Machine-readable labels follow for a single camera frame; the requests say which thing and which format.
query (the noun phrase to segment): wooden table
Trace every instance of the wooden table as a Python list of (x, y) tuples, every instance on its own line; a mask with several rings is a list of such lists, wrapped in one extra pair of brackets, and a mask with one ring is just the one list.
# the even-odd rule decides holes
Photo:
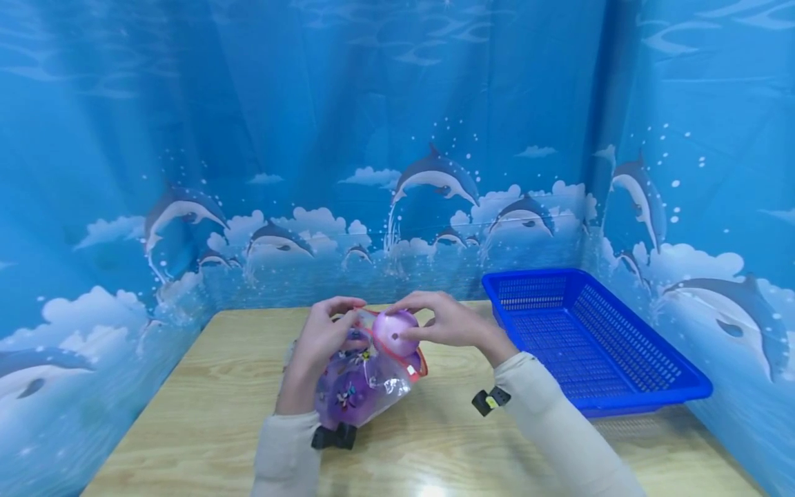
[[(471, 305), (491, 316), (489, 303)], [(215, 316), (83, 495), (248, 495), (259, 429), (306, 312)], [(561, 495), (504, 412), (483, 418), (471, 406), (494, 384), (486, 360), (469, 348), (423, 352), (429, 376), (360, 429), (352, 452), (324, 453), (319, 495)], [(596, 424), (649, 496), (763, 495), (684, 408)]]

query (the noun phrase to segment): blue plastic basket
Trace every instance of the blue plastic basket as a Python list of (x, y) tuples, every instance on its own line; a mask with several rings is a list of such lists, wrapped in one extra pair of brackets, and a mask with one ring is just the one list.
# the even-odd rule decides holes
[(494, 318), (586, 417), (649, 413), (709, 397), (712, 383), (590, 274), (486, 274)]

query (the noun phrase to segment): left hand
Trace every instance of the left hand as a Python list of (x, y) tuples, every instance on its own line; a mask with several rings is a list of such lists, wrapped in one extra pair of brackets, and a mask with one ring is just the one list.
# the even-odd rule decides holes
[[(348, 332), (359, 317), (356, 309), (365, 305), (364, 300), (355, 297), (332, 297), (314, 304), (298, 337), (288, 369), (299, 367), (303, 371), (322, 372), (337, 351), (366, 347), (363, 341), (347, 341)], [(332, 320), (337, 314), (344, 316)]]

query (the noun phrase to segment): sleeve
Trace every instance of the sleeve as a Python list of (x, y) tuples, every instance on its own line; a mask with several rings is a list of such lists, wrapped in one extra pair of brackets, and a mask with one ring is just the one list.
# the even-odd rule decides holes
[(320, 481), (320, 451), (312, 437), (317, 412), (265, 419), (254, 457), (251, 497), (315, 497)]
[(572, 495), (646, 495), (632, 471), (535, 357), (527, 352), (516, 354), (494, 370), (494, 380), (511, 396), (506, 412)]

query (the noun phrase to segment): purple ball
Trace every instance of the purple ball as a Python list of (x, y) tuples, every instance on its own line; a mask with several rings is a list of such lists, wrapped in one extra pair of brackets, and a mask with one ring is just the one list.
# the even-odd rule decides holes
[(408, 357), (417, 351), (420, 342), (405, 340), (401, 337), (407, 328), (415, 328), (420, 324), (409, 311), (397, 311), (395, 314), (378, 314), (373, 323), (373, 335), (389, 351), (398, 357)]
[(329, 392), (328, 416), (338, 423), (359, 427), (375, 412), (376, 393), (361, 371), (345, 373)]

